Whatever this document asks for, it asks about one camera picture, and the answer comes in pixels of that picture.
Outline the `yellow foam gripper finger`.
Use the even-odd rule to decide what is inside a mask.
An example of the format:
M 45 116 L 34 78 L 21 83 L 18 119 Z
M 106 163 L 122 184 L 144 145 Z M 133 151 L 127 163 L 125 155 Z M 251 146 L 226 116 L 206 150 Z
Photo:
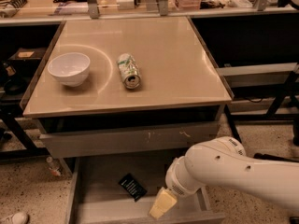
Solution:
M 149 215 L 155 219 L 159 219 L 172 207 L 174 207 L 177 201 L 177 196 L 174 195 L 170 189 L 161 187 L 151 209 L 149 210 Z

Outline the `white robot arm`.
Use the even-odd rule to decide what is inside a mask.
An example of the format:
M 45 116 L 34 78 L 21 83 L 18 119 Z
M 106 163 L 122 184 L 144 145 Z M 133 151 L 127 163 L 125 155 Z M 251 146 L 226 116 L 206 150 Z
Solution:
M 175 158 L 149 214 L 158 219 L 179 198 L 193 195 L 205 185 L 246 192 L 292 211 L 299 210 L 299 162 L 280 158 L 250 158 L 242 144 L 230 136 L 191 146 Z

